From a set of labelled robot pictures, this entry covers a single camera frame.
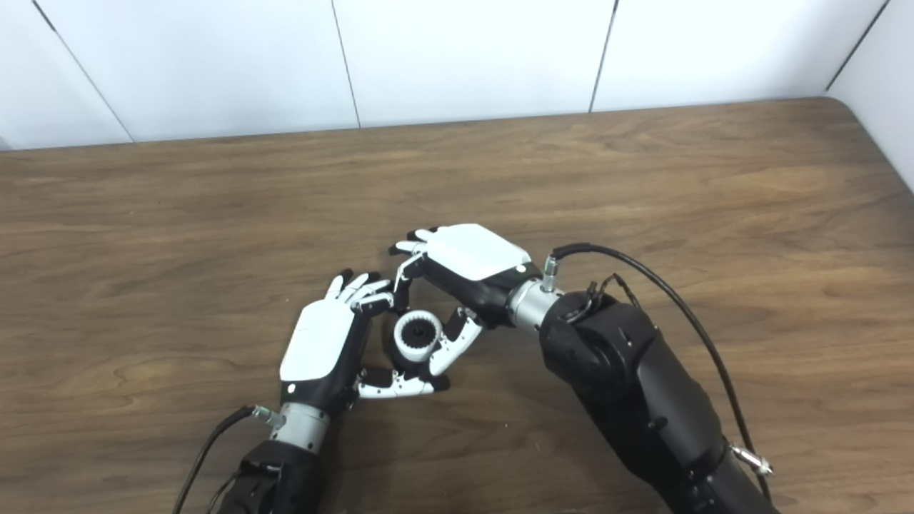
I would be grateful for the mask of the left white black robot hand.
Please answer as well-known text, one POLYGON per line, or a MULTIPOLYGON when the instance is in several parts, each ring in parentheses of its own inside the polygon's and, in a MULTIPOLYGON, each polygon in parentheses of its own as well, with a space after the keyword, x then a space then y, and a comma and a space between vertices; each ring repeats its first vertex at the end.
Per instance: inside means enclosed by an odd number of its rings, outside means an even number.
POLYGON ((450 390, 446 376, 422 378, 391 368, 364 368, 373 319, 392 309, 391 281, 379 272, 333 277, 320 299, 301 309, 278 368, 280 404, 306 405, 329 416, 357 399, 398 399, 450 390))

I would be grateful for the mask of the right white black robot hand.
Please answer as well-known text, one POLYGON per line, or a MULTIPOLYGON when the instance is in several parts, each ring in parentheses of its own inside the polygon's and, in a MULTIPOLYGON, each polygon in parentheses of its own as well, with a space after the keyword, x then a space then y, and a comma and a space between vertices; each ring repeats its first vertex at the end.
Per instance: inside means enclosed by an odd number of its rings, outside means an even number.
POLYGON ((434 343, 434 351, 420 359, 416 374, 430 381, 444 374, 476 341, 483 329, 499 326, 534 328, 521 319, 524 300, 544 274, 525 250, 476 223, 463 223, 408 232, 404 241, 388 249, 406 255, 393 282, 393 309, 407 313, 413 280, 423 278, 457 300, 451 327, 434 343))

